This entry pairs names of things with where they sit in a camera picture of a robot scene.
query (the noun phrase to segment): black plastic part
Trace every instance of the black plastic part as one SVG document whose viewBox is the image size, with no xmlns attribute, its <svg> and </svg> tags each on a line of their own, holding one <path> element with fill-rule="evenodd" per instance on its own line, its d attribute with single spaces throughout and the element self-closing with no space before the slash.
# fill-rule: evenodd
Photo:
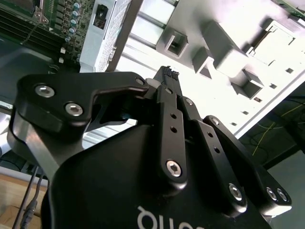
<svg viewBox="0 0 305 229">
<path fill-rule="evenodd" d="M 154 79 L 161 82 L 171 89 L 177 96 L 182 96 L 182 91 L 178 79 L 178 72 L 172 71 L 171 68 L 162 66 L 156 73 Z"/>
<path fill-rule="evenodd" d="M 165 229 L 187 228 L 186 223 L 194 229 L 270 228 L 251 202 L 236 218 L 215 210 L 217 196 L 209 196 L 206 190 L 213 187 L 203 182 L 208 176 L 202 174 L 205 162 L 196 166 L 192 145 L 186 148 L 188 185 L 173 197 L 160 193 L 153 129 L 151 125 L 132 127 L 68 159 L 49 190 L 52 228 L 134 229 L 141 228 L 139 223 L 147 229 L 162 228 L 160 224 Z"/>
<path fill-rule="evenodd" d="M 230 216 L 236 217 L 247 209 L 247 200 L 244 189 L 240 186 L 231 168 L 231 165 L 224 153 L 214 129 L 201 121 L 200 115 L 194 103 L 190 105 L 186 97 L 180 98 L 180 105 L 183 109 L 184 123 L 193 133 L 195 145 L 198 149 L 200 161 L 208 161 L 209 177 L 202 174 L 207 186 L 213 187 L 211 192 L 217 194 L 218 201 L 215 205 L 221 211 Z M 241 199 L 237 200 L 230 193 L 229 186 L 234 184 L 241 193 Z"/>
<path fill-rule="evenodd" d="M 143 85 L 136 82 L 140 79 Z M 44 98 L 35 93 L 35 87 L 47 85 L 55 95 Z M 135 73 L 81 73 L 65 75 L 29 75 L 18 82 L 15 107 L 30 123 L 65 141 L 78 139 L 92 118 L 95 105 L 110 106 L 115 98 L 125 95 L 144 95 L 149 86 Z M 83 109 L 80 116 L 65 111 L 65 105 L 77 103 Z"/>
<path fill-rule="evenodd" d="M 174 195 L 185 188 L 187 183 L 187 168 L 185 159 L 185 143 L 182 112 L 167 103 L 160 103 L 160 116 L 156 142 L 159 152 L 159 174 L 169 188 L 167 195 Z M 168 161 L 176 162 L 181 168 L 181 175 L 174 177 L 167 169 Z"/>
<path fill-rule="evenodd" d="M 214 128 L 239 182 L 258 210 L 263 215 L 276 215 L 276 213 L 279 214 L 279 212 L 289 210 L 292 201 L 288 193 L 262 165 L 256 164 L 251 159 L 250 153 L 235 136 L 218 119 L 219 124 L 216 125 L 212 121 L 213 118 L 217 119 L 210 115 L 203 121 Z M 273 200 L 268 195 L 267 188 L 274 192 L 277 200 Z M 287 201 L 280 197 L 277 189 L 280 189 L 285 194 Z"/>
<path fill-rule="evenodd" d="M 165 85 L 160 85 L 157 89 L 157 102 L 167 103 L 173 107 L 177 107 L 177 95 Z"/>
<path fill-rule="evenodd" d="M 93 25 L 103 30 L 106 24 L 107 13 L 108 7 L 104 5 L 98 5 Z"/>
<path fill-rule="evenodd" d="M 14 108 L 13 112 L 11 113 L 11 120 L 14 120 L 15 112 L 16 112 L 16 110 Z M 28 146 L 23 141 L 21 141 L 20 139 L 18 139 L 14 135 L 14 133 L 13 133 L 13 122 L 10 122 L 8 135 L 7 135 L 7 140 L 8 140 L 8 143 L 9 143 L 10 147 L 11 147 L 11 150 L 15 154 L 17 154 L 18 156 L 21 156 L 22 158 L 26 159 L 27 161 L 29 161 L 33 165 L 38 165 L 35 157 L 31 153 Z"/>
</svg>

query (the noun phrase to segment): green circuit board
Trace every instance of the green circuit board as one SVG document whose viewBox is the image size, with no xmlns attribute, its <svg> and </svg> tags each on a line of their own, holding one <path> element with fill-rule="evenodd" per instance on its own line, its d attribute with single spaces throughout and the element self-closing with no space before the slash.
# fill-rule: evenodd
<svg viewBox="0 0 305 229">
<path fill-rule="evenodd" d="M 291 15 L 305 19 L 305 14 L 301 10 L 298 10 L 296 7 L 292 6 L 288 2 L 284 0 L 272 0 L 275 4 L 279 5 L 283 9 L 285 9 L 287 12 L 289 12 Z"/>
<path fill-rule="evenodd" d="M 37 19 L 33 14 L 35 7 L 42 4 L 42 14 L 48 19 L 48 23 L 39 23 L 38 27 L 65 39 L 63 46 L 66 53 L 63 54 L 63 58 L 77 63 L 94 2 L 95 0 L 2 0 L 0 8 L 31 25 L 37 25 Z"/>
</svg>

